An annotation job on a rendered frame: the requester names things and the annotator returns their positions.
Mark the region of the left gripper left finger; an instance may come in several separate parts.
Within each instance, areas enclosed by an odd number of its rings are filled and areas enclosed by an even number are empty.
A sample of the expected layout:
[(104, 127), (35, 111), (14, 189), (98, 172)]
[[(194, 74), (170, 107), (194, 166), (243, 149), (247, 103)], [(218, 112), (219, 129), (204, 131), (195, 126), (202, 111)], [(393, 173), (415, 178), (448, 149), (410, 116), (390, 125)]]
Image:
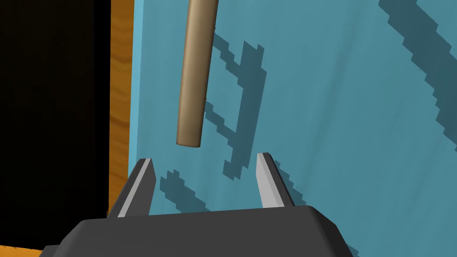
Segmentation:
[(152, 159), (139, 159), (108, 218), (148, 216), (155, 186), (156, 175)]

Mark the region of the blue cupboard door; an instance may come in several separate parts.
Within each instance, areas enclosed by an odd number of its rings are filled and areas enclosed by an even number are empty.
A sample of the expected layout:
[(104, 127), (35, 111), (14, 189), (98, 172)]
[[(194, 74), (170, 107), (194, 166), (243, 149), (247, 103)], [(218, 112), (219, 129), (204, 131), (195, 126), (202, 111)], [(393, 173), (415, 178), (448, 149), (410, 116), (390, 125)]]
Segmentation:
[(355, 257), (457, 257), (457, 0), (219, 0), (199, 148), (176, 144), (187, 8), (134, 7), (152, 215), (261, 207), (268, 152)]

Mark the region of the orange wooden cupboard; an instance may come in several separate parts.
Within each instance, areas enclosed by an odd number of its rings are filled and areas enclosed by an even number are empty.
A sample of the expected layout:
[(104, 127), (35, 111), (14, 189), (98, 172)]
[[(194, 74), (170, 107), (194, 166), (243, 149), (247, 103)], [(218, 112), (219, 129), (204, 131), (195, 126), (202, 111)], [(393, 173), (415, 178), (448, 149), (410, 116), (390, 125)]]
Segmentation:
[(134, 0), (0, 0), (0, 246), (105, 218), (127, 179)]

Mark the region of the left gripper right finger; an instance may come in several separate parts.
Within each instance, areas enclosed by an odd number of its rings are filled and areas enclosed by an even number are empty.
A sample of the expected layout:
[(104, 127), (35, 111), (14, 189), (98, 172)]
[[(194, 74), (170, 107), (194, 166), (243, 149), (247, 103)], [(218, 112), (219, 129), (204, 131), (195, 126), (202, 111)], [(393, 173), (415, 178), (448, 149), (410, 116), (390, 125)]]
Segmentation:
[(257, 154), (256, 179), (263, 208), (295, 205), (269, 153)]

